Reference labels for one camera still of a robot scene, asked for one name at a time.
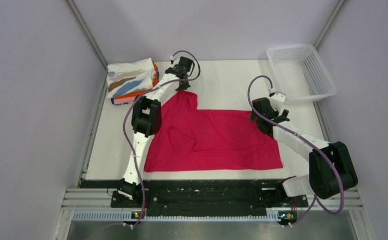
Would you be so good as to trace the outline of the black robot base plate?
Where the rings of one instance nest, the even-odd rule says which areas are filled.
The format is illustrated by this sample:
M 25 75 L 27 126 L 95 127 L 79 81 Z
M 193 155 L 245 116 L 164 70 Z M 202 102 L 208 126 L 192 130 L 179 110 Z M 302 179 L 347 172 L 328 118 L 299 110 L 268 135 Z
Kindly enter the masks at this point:
M 146 208 L 147 217 L 259 217 L 270 208 L 307 208 L 305 195 L 287 197 L 280 179 L 144 180 L 133 200 L 118 194 L 122 180 L 83 180 L 83 189 L 112 189 L 111 207 Z

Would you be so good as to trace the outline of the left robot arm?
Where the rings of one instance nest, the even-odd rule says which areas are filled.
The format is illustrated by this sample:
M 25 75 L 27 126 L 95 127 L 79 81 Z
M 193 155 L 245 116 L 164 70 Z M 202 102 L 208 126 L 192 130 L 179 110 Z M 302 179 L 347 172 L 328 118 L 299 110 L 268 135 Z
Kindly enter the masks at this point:
M 126 129 L 124 136 L 130 147 L 129 162 L 117 188 L 117 194 L 131 207 L 146 207 L 145 187 L 142 180 L 141 163 L 147 152 L 147 143 L 156 135 L 162 125 L 162 105 L 172 92 L 184 91 L 190 81 L 196 80 L 201 67 L 196 57 L 171 57 L 167 68 L 157 85 L 135 100 L 129 108 L 133 137 L 129 138 Z

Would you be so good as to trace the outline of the crimson red t-shirt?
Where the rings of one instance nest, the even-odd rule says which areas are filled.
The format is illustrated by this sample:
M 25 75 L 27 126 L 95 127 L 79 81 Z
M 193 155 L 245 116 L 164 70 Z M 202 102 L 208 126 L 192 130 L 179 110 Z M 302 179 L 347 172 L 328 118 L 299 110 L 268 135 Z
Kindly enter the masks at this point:
M 162 106 L 144 171 L 274 170 L 283 163 L 278 144 L 245 110 L 198 109 L 197 94 L 182 91 Z

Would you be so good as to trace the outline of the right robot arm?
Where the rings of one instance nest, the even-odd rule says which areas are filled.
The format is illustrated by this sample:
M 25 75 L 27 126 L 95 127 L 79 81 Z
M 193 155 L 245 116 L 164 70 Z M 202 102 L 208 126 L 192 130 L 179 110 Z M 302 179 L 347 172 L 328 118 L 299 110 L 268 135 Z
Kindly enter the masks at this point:
M 308 162 L 307 174 L 282 181 L 275 192 L 279 205 L 288 206 L 301 195 L 328 199 L 357 186 L 358 178 L 344 143 L 330 143 L 301 131 L 288 118 L 288 110 L 276 107 L 274 97 L 255 99 L 250 106 L 250 120 L 262 133 L 291 148 Z

